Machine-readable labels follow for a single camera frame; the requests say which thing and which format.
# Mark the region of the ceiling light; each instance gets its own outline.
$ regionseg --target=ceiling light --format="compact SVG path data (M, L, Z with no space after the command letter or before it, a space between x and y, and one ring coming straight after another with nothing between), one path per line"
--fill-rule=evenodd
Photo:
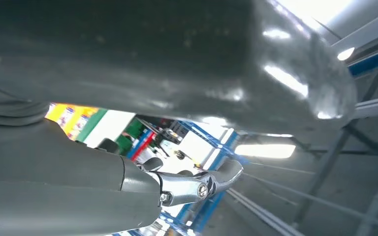
M295 150L295 145L289 144L253 144L239 145L235 153L244 156L289 158Z
M338 54L337 58L338 58L338 60L346 60L347 58L349 58L351 56L351 54L353 54L353 52L354 52L354 47L349 48L347 50L340 52Z

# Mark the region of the colorful packaging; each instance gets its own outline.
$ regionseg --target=colorful packaging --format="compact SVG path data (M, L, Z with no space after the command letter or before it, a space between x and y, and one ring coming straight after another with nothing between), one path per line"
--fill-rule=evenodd
M46 114L46 118L49 116L49 114L54 110L54 108L56 107L56 104L55 103L50 103L50 107L48 108L48 111L47 111L47 114Z
M76 122L76 124L73 126L73 129L67 134L67 136L71 140L76 140L76 137L82 131L83 127L85 127L88 120L89 120L88 116L86 115L80 116L79 120Z
M64 128L64 126L73 117L73 114L74 114L74 109L71 107L67 107L62 113L62 115L60 116L59 120L57 121L57 124L59 124L61 128Z

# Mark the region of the garage ceiling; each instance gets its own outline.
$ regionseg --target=garage ceiling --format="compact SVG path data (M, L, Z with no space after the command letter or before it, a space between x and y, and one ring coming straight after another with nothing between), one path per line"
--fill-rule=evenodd
M279 0L334 50L359 48L378 38L378 0Z

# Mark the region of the blue metal beam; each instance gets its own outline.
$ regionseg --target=blue metal beam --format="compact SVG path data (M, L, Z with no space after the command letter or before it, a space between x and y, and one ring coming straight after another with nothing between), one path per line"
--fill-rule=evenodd
M378 54L348 67L350 73L355 77L376 68L378 68Z
M226 145L231 146L234 141L237 139L238 134L233 133L229 137L228 141L226 142ZM224 161L226 157L225 150L221 150L216 157L216 159L211 164L209 170L216 170L220 164ZM201 210L198 212L197 216L194 218L192 222L192 228L196 232L201 232L206 224L208 223L209 219L211 218L212 214L214 213L214 210L217 208L218 203L220 203L222 197L224 196L224 193L219 193L215 197L210 198L205 201L204 205L202 206Z

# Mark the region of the bolt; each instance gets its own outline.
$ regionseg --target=bolt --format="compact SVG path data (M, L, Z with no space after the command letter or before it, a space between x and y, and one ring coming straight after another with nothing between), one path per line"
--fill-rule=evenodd
M160 194L160 201L161 202L167 202L170 199L170 195L167 193Z
M206 187L206 184L202 183L198 187L198 196L201 199L206 198L206 195L208 195L208 188Z

